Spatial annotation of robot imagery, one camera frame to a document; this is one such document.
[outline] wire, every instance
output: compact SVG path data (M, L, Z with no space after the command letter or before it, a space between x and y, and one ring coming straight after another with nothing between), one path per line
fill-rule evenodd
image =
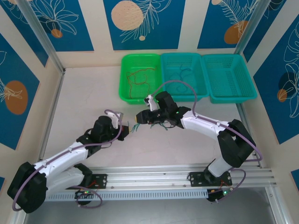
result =
M219 190L216 190L216 191L213 191L213 192L208 192L208 195L209 194L213 194L213 193L217 193L217 192L220 192L220 191L223 191L222 189L219 189Z
M112 142L110 143L110 146L107 147L101 147L101 148L110 148L112 146Z
M138 70L136 72L133 72L133 73L131 73L129 71L127 72L127 74L128 73L130 74L129 76L127 76L127 75L126 76L127 76L128 84L130 85L129 96L130 96L131 99L132 99L131 91L132 91L132 87L133 87L132 84L135 84L135 85L146 84L146 85L148 85L148 91L147 91L146 95L148 95L149 91L150 91L150 84L147 83L147 79L148 79L147 75L143 74L145 76L145 81L144 82L136 83L136 75L135 74L138 73L138 72L140 72L140 71L146 71L146 70L153 70L153 71L155 71L156 69L157 69L157 67L155 67L154 69L153 68L140 69L140 70ZM134 76L134 81L133 82L129 79L131 76Z
M232 169L231 171L242 171L244 173L244 177L242 178L242 180L240 181L240 183L238 183L237 186L235 188L233 188L233 190L229 194L227 194L225 197L219 199L218 202L222 201L223 199L227 198L229 195L231 195L232 193L234 193L239 188L239 186L244 182L244 180L246 178L246 172L243 169L238 168L238 169Z
M218 125L218 126L221 126L223 128L226 128L228 129L229 131L233 132L234 134L238 135L241 139L243 139L246 143L248 143L255 151L256 153L258 154L259 158L257 159L252 159L252 160L245 160L245 162L254 162L254 161L261 161L263 159L263 155L262 153L257 149L257 147L251 142L249 141L247 138L245 138L242 134L240 134L239 132L237 132L236 130L234 130L233 128L231 127L228 127L226 125L223 125L221 124L219 121L214 121L214 120L211 120L209 118L206 118L206 117L202 117L200 115L196 115L195 113L195 106L196 106L196 103L197 103L197 95L196 95L196 92L195 90L188 84L188 83L185 83L183 81L180 81L180 80L169 80L167 82L164 82L162 85L160 85L155 91L154 93L152 94L152 96L154 96L165 84L167 83L174 83L174 82L178 82L178 83L183 83L184 85L188 86L191 91L193 92L194 94L194 104L193 104L193 107L192 107L192 113L193 115L196 117L196 118L199 118L201 120L204 120L204 121L207 121L207 122L210 122L212 124L215 124L215 125Z
M218 190L220 190L222 188L222 186L223 186L223 181L221 181L221 185Z
M132 130L131 130L130 132L133 133L134 131L137 131L139 125L140 125L139 123L135 124L135 125L132 127Z
M55 156L53 159L51 159L51 160L49 160L49 161L47 161L46 163L45 163L45 165L41 165L38 169L36 169L25 181L24 181L24 183L21 185L21 187L19 188L19 190L17 191L17 193L16 193L16 195L15 195L15 197L14 197L14 201L13 201L13 210L14 211L21 211L22 210L22 208L16 208L16 204L17 204L17 200L18 200L18 198L19 198L19 196L20 196L20 194L21 194L21 192L23 191L23 189L24 189L24 187L26 186L26 184L41 170L41 169L43 169L43 168L45 168L46 166L48 166L49 164L51 164L52 162L54 162L55 160L57 160L57 159L59 159L60 157L62 157L62 156L64 156L64 155L66 155L66 154L68 154L68 153L71 153L71 152L73 152L73 151L75 151L75 150L77 150L77 149L79 149L79 148L83 148L83 147L89 147L89 146L102 146L102 145L106 145L106 144L109 144L109 143L112 143L113 141L115 141L115 140L117 140L118 139L118 137L120 136L120 134L121 134L121 131L122 131L122 123L121 123L121 118L117 115L117 113L116 112L114 112L114 111L112 111L112 110L105 110L104 111L104 113L105 114L108 114L108 112L111 112L111 113L113 113L116 117L117 117L117 119L118 119L118 121L119 121L119 123L120 123L120 130L119 130L119 132L117 133L117 135L116 135L116 137L114 138L114 139L112 139L112 140L110 140L110 141L107 141L107 142L103 142L103 143L94 143L94 144L86 144L86 145L81 145L81 146L77 146L77 147L74 147L74 148L72 148L71 150L67 150L67 151L64 151L64 152L62 152L61 154L59 154L59 155L57 155L57 156ZM91 192L93 192L96 196L99 196L95 191L93 191L93 190L90 190Z
M191 71L191 69L189 69L189 68L182 69L182 66L183 66L183 65L181 65L180 68L179 68L179 69L181 70L179 74L178 74L177 72L175 72L175 73L173 73L171 76L169 76L169 79L170 79L170 80L176 80L176 79L172 79L172 77L178 75L180 81L183 81L184 78L186 78L187 76L191 75L191 73L190 73L190 74L184 76L184 78L183 78L183 75L182 75L183 72L184 72L184 71ZM186 87L185 85L183 85L183 87L185 87L185 90L184 90L184 91L180 91L180 90L179 90L180 85L176 87L176 90L177 90L178 92L180 92L180 93L185 93L185 92L187 92L188 87Z
M174 128L174 127L176 127L176 126L170 126L170 127L165 127L165 128L169 129L169 128Z

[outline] floral wall print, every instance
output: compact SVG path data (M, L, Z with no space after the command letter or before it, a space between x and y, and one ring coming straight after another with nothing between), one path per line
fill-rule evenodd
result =
M114 50L177 49L185 0L104 0Z
M268 8L266 9L262 19L256 27L251 39L249 40L246 48L243 51L246 61L248 62L257 49L259 43L267 33L268 29L272 25L280 9L284 5L286 0L271 0Z
M291 175L292 175L292 177L294 179L294 182L295 182L295 185L296 185L296 187L299 191L299 169L293 170L291 172Z
M1 195L1 189L4 185L4 178L0 176L0 195Z
M254 75L279 143L299 134L299 15Z
M46 66L48 55L38 41L34 32L31 30L23 14L20 12L16 2L14 0L0 0L0 5L17 27L20 34L26 40L43 66Z
M234 48L260 0L210 0L198 49Z
M1 144L17 148L38 85L38 79L0 34Z
M1 0L27 24L13 0ZM78 0L28 0L56 51L93 51Z

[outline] orange circle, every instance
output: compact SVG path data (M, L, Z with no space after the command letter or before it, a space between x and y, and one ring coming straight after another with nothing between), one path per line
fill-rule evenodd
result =
M28 103L28 93L24 84L19 81L11 81L4 88L4 93L7 94L5 104L8 110L16 115L23 114Z
M283 103L285 102L286 98L287 98L287 92L284 89L280 89L277 93L277 99Z
M55 38L61 38L62 37L62 32L59 29L52 29L51 34Z
M219 5L222 2L222 0L212 0L213 5Z
M145 36L140 36L140 37L139 37L139 40L140 40L140 41L144 41L144 40L145 40Z
M143 13L139 6L129 0L120 1L111 11L114 25L121 30L138 28L143 22Z
M230 28L228 28L224 35L225 43L227 43L227 44L238 43L241 38L241 35L239 36L239 28L241 28L240 32L241 32L241 34L243 34L243 32L247 26L247 23L248 23L248 21L241 21L241 22L238 22L237 24L231 26Z

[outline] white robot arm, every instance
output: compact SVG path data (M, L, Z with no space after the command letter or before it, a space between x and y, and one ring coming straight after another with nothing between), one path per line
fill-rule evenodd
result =
M137 114L136 121L138 123L155 124L167 120L173 126L197 131L219 142L221 156L213 160L204 173L203 181L208 184L213 185L217 178L231 168L240 167L254 151L252 146L226 128L229 127L237 131L255 145L244 125L236 119L226 122L194 114L190 108L178 107L166 91L156 95L160 109L157 109L152 95L149 95L144 101L147 106L150 106L150 110L144 110Z
M17 197L17 204L26 213L31 213L52 194L72 186L88 187L92 171L79 163L99 151L102 143L107 144L116 138L124 140L129 133L128 126L119 127L118 118L122 118L122 113L107 112L107 116L100 116L93 128L88 129L67 149L33 165L29 162L22 164L7 194L12 199ZM34 176L22 188L31 175Z

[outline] white floor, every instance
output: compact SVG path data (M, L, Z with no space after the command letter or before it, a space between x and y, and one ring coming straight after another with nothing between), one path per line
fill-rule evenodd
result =
M129 105L118 95L120 67L67 69L58 100L44 159L75 142L105 109L124 113L123 123L135 124L145 105ZM192 107L192 103L178 103ZM196 112L223 121L240 119L236 105L211 104L201 99ZM140 125L124 141L115 141L83 163L89 167L155 166L210 163L220 155L218 142L181 128L166 131L161 126Z

